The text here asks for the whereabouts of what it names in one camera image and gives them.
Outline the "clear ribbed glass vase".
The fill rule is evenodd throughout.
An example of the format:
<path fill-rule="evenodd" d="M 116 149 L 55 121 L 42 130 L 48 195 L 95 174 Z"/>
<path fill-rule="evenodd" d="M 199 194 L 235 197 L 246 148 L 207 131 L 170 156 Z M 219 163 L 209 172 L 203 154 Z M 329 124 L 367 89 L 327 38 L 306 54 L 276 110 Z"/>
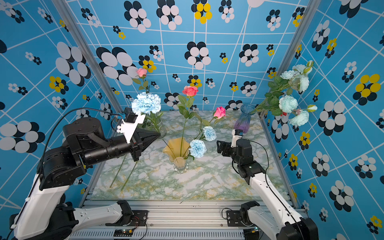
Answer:
<path fill-rule="evenodd" d="M 167 134 L 167 129 L 163 125 L 162 113 L 147 115 L 149 121 L 148 129 L 160 133 L 160 138 L 164 138 Z"/>

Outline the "small pink rose stem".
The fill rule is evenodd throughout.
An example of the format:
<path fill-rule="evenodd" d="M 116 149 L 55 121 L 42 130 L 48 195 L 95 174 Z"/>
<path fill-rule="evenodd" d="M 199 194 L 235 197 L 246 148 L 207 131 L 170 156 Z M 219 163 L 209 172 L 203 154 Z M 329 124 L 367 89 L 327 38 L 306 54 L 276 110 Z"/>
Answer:
<path fill-rule="evenodd" d="M 202 119 L 202 117 L 198 113 L 195 113 L 195 117 L 200 122 L 200 130 L 199 130 L 198 135 L 194 138 L 194 140 L 197 140 L 197 137 L 199 136 L 199 134 L 202 133 L 202 129 L 204 127 L 206 127 L 206 126 L 213 127 L 214 124 L 217 124 L 220 121 L 222 121 L 226 117 L 226 115 L 227 115 L 227 111 L 223 107 L 216 108 L 216 110 L 214 111 L 214 113 L 212 115 L 212 118 L 209 121 Z"/>

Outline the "red rose stem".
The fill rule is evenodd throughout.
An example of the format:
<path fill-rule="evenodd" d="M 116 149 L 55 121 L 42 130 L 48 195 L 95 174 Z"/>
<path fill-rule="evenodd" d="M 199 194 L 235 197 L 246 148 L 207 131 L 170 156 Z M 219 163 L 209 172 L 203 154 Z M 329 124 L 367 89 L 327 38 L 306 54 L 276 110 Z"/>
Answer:
<path fill-rule="evenodd" d="M 195 113 L 198 113 L 198 112 L 194 112 L 190 109 L 194 105 L 195 96 L 196 96 L 198 91 L 199 90 L 197 87 L 185 86 L 184 90 L 182 91 L 183 95 L 179 95 L 178 109 L 179 109 L 181 116 L 184 118 L 181 138 L 185 138 L 185 140 L 186 140 L 185 132 L 186 132 L 186 129 L 188 128 L 187 122 L 193 118 L 196 118 Z"/>

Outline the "purple tinted glass vase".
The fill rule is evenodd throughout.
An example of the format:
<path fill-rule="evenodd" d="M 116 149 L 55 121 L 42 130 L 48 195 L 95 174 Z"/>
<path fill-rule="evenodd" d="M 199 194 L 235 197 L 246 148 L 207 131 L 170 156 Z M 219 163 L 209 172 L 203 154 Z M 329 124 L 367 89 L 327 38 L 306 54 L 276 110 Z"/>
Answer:
<path fill-rule="evenodd" d="M 255 107 L 252 105 L 242 105 L 240 108 L 241 115 L 235 122 L 234 129 L 243 131 L 246 134 L 251 125 L 251 117 L 255 114 Z"/>

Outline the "aluminium frame post right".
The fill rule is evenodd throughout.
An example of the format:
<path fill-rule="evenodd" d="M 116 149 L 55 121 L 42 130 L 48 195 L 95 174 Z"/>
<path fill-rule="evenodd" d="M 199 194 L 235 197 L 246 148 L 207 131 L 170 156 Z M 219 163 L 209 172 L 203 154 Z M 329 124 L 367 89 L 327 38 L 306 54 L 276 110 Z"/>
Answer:
<path fill-rule="evenodd" d="M 301 40 L 303 39 L 305 33 L 307 32 L 308 27 L 310 26 L 320 3 L 321 3 L 321 0 L 310 0 L 308 5 L 306 6 L 303 19 L 300 25 L 298 26 L 292 38 L 292 41 L 285 53 L 285 56 L 278 68 L 278 73 L 277 73 L 278 76 L 289 68 L 294 58 L 294 54 L 298 46 L 300 45 Z"/>

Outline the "aluminium frame post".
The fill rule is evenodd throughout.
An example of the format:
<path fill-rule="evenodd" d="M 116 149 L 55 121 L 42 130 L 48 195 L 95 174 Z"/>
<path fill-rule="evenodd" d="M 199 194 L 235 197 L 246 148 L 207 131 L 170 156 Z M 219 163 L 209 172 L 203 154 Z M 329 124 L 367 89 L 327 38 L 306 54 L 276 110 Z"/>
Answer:
<path fill-rule="evenodd" d="M 321 0 L 310 0 L 308 5 L 306 6 L 303 19 L 300 25 L 298 26 L 292 38 L 292 41 L 285 53 L 285 56 L 278 68 L 278 73 L 277 73 L 278 76 L 289 68 L 294 58 L 294 54 L 298 46 L 300 45 L 301 40 L 303 39 L 305 33 L 307 32 L 308 27 L 310 26 L 320 3 L 321 3 Z"/>
<path fill-rule="evenodd" d="M 109 85 L 104 73 L 102 72 L 97 60 L 93 56 L 93 52 L 91 51 L 87 41 L 85 39 L 85 33 L 83 33 L 77 25 L 75 21 L 74 15 L 70 13 L 70 7 L 66 3 L 66 1 L 53 1 L 54 6 L 56 7 L 58 13 L 63 18 L 66 25 L 68 25 L 70 29 L 70 33 L 75 40 L 76 44 L 84 54 L 91 71 L 94 73 L 97 82 L 100 84 L 101 88 L 105 92 L 106 96 L 111 102 L 112 107 L 118 112 L 122 113 L 123 109 L 118 102 L 115 94 L 111 91 L 111 86 Z"/>

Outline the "light blue peony bouquet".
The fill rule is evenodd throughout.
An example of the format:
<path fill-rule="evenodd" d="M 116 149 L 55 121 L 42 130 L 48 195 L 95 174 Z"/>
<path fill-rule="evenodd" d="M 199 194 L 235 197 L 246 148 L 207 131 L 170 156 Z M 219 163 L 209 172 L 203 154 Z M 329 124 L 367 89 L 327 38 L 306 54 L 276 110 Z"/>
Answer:
<path fill-rule="evenodd" d="M 310 113 L 318 108 L 309 105 L 301 109 L 293 92 L 304 93 L 309 88 L 309 73 L 312 72 L 313 66 L 314 62 L 308 61 L 305 65 L 295 65 L 291 70 L 274 77 L 273 81 L 268 83 L 270 91 L 265 93 L 265 99 L 251 113 L 271 113 L 275 117 L 292 114 L 293 117 L 289 119 L 291 125 L 296 127 L 305 125 L 309 121 Z"/>

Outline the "yellow beige vase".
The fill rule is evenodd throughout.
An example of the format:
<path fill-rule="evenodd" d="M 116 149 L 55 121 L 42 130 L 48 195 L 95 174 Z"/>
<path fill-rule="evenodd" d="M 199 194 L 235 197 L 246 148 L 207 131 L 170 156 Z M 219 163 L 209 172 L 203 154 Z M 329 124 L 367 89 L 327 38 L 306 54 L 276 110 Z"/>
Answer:
<path fill-rule="evenodd" d="M 163 153 L 168 155 L 171 163 L 174 164 L 174 170 L 179 173 L 185 173 L 189 165 L 187 159 L 189 158 L 189 148 L 190 144 L 185 140 L 185 138 L 170 139 L 163 149 Z"/>

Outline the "green circuit board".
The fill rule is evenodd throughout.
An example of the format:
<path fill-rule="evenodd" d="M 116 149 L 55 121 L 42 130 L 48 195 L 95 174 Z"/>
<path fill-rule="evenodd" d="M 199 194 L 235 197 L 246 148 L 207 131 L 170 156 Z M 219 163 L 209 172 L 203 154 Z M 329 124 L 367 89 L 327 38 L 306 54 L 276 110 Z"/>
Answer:
<path fill-rule="evenodd" d="M 126 230 L 126 229 L 115 229 L 113 236 L 114 237 L 119 237 L 119 238 L 122 238 L 122 237 L 132 237 L 134 232 L 135 232 L 135 230 L 133 230 L 133 229 L 129 229 L 129 230 Z"/>

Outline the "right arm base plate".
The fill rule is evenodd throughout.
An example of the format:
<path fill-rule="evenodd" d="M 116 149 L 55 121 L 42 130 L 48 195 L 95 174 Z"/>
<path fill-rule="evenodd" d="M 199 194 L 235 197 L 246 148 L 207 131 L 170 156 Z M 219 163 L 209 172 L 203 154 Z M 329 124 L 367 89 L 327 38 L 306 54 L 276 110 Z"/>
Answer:
<path fill-rule="evenodd" d="M 240 211 L 226 210 L 226 219 L 228 227 L 246 227 L 244 224 Z"/>

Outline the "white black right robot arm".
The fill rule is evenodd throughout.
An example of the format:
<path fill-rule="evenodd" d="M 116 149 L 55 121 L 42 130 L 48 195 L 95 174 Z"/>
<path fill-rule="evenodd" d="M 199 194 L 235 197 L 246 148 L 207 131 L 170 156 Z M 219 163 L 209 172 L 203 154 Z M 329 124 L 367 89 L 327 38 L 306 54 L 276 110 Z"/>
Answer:
<path fill-rule="evenodd" d="M 235 144 L 217 141 L 218 153 L 230 157 L 237 165 L 238 173 L 256 191 L 270 214 L 260 204 L 251 201 L 241 205 L 242 221 L 255 225 L 271 240 L 318 240 L 315 222 L 304 218 L 279 193 L 267 176 L 267 171 L 254 160 L 251 142 L 236 140 Z"/>

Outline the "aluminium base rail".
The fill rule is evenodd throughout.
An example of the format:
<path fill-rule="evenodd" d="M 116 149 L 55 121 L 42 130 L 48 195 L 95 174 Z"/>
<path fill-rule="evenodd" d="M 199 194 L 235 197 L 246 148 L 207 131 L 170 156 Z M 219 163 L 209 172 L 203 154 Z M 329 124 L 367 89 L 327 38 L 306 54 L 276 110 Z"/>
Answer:
<path fill-rule="evenodd" d="M 130 201 L 132 210 L 149 211 L 144 227 L 105 226 L 77 230 L 70 240 L 271 240 L 257 226 L 228 227 L 226 210 L 240 211 L 249 201 Z M 257 201 L 270 214 L 262 201 Z M 308 218 L 303 209 L 295 209 Z M 114 237 L 115 229 L 133 229 L 132 237 Z"/>

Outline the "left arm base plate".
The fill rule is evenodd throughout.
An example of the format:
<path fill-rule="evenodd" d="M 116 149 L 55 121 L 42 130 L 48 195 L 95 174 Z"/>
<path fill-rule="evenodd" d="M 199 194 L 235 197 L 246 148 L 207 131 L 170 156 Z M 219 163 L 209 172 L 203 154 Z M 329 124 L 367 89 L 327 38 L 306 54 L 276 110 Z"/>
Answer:
<path fill-rule="evenodd" d="M 118 220 L 116 223 L 108 224 L 105 226 L 118 226 L 118 227 L 144 227 L 147 223 L 149 211 L 147 210 L 133 210 L 133 214 L 129 217 L 123 217 L 123 220 Z"/>

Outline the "aluminium frame post left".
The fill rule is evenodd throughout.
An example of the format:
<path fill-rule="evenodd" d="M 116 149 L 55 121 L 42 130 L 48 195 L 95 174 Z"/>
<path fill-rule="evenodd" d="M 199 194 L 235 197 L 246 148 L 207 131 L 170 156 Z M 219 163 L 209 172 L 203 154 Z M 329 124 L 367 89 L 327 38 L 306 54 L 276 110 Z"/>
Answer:
<path fill-rule="evenodd" d="M 84 54 L 91 71 L 94 73 L 97 82 L 100 84 L 101 88 L 105 92 L 106 96 L 111 102 L 112 107 L 118 112 L 122 113 L 123 109 L 118 102 L 115 94 L 111 91 L 111 86 L 109 85 L 104 73 L 102 72 L 97 60 L 93 56 L 93 52 L 91 51 L 87 41 L 85 39 L 85 33 L 83 33 L 77 25 L 75 21 L 74 15 L 70 13 L 70 7 L 66 3 L 66 1 L 53 1 L 54 6 L 56 7 L 58 13 L 63 18 L 66 25 L 68 25 L 70 29 L 70 33 L 75 40 L 76 44 Z"/>

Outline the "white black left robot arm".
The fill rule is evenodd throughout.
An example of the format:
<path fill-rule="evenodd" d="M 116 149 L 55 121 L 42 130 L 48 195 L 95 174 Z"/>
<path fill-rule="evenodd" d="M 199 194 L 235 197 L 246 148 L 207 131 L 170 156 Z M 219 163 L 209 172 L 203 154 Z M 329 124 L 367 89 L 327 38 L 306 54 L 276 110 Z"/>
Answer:
<path fill-rule="evenodd" d="M 143 120 L 144 116 L 130 115 L 118 126 L 118 135 L 109 139 L 96 118 L 81 118 L 64 126 L 66 141 L 43 154 L 23 208 L 10 217 L 14 238 L 65 240 L 76 231 L 97 225 L 137 224 L 127 201 L 80 209 L 65 201 L 65 192 L 93 165 L 127 154 L 138 161 L 160 137 L 158 132 L 139 129 Z"/>

